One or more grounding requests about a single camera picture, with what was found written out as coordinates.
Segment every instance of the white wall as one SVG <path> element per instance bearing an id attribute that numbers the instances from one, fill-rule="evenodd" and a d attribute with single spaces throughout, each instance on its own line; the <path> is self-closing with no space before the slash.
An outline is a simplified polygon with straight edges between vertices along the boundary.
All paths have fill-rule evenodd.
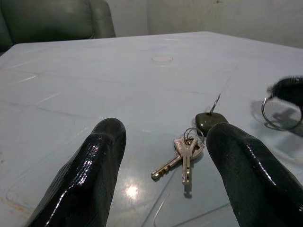
<path id="1" fill-rule="evenodd" d="M 117 36 L 147 35 L 146 0 L 107 0 Z"/>
<path id="2" fill-rule="evenodd" d="M 149 34 L 212 31 L 303 48 L 303 0 L 147 0 Z"/>

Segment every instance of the metal key ring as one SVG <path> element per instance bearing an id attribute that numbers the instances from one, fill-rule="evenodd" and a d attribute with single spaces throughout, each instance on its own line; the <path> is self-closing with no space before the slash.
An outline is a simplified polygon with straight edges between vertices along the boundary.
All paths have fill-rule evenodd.
<path id="1" fill-rule="evenodd" d="M 300 118 L 299 122 L 298 122 L 296 125 L 294 125 L 294 126 L 292 126 L 292 127 L 289 127 L 289 128 L 281 128 L 281 127 L 279 127 L 279 126 L 273 124 L 273 123 L 266 117 L 264 108 L 265 108 L 266 103 L 267 103 L 269 100 L 271 100 L 272 98 L 273 98 L 272 96 L 271 96 L 271 97 L 268 97 L 268 98 L 265 98 L 265 99 L 264 99 L 264 102 L 263 102 L 263 104 L 262 104 L 262 108 L 261 108 L 261 110 L 262 110 L 262 115 L 263 115 L 264 119 L 267 121 L 267 123 L 270 124 L 271 126 L 273 126 L 275 129 L 279 129 L 279 130 L 282 130 L 282 131 L 283 131 L 283 130 L 291 130 L 291 129 L 294 129 L 294 128 L 298 127 L 298 126 L 301 124 L 301 122 L 303 121 L 303 110 L 302 110 L 302 107 L 299 107 L 299 108 L 300 108 L 300 111 L 301 111 L 301 118 Z"/>
<path id="2" fill-rule="evenodd" d="M 188 129 L 185 130 L 185 132 L 184 132 L 184 134 L 183 134 L 183 140 L 184 140 L 185 144 L 190 145 L 190 142 L 189 142 L 189 139 L 190 139 L 189 134 L 190 134 L 190 132 L 191 132 L 192 130 L 196 130 L 198 136 L 199 136 L 198 132 L 201 133 L 202 136 L 199 136 L 199 137 L 202 138 L 201 147 L 204 148 L 204 147 L 205 147 L 205 136 L 204 136 L 203 132 L 202 132 L 201 130 L 199 130 L 198 128 L 188 128 Z"/>

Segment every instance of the leather sofa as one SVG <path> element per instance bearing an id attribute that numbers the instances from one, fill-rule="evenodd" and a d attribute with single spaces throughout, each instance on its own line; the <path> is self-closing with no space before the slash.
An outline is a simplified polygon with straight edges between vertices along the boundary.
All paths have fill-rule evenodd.
<path id="1" fill-rule="evenodd" d="M 104 0 L 0 0 L 0 55 L 18 43 L 109 37 Z"/>

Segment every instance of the table surface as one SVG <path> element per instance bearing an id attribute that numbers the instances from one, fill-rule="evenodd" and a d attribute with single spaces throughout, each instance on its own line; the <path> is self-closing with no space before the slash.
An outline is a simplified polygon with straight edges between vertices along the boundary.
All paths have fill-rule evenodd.
<path id="1" fill-rule="evenodd" d="M 207 149 L 154 182 L 173 139 L 216 112 L 261 139 L 303 182 L 299 135 L 264 126 L 269 85 L 303 74 L 303 50 L 209 32 L 18 44 L 0 57 L 0 223 L 19 227 L 102 119 L 127 130 L 107 227 L 238 226 Z"/>

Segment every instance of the table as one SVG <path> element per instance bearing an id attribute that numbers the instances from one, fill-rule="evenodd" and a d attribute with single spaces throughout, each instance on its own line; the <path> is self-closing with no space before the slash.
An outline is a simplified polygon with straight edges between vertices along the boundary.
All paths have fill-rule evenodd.
<path id="1" fill-rule="evenodd" d="M 261 139 L 303 182 L 302 138 L 268 129 L 269 85 L 303 73 L 303 50 L 209 32 L 18 44 L 0 57 L 0 223 L 19 227 L 94 125 L 127 130 L 107 227 L 238 226 L 207 149 L 184 195 L 181 168 L 151 172 L 209 110 Z"/>

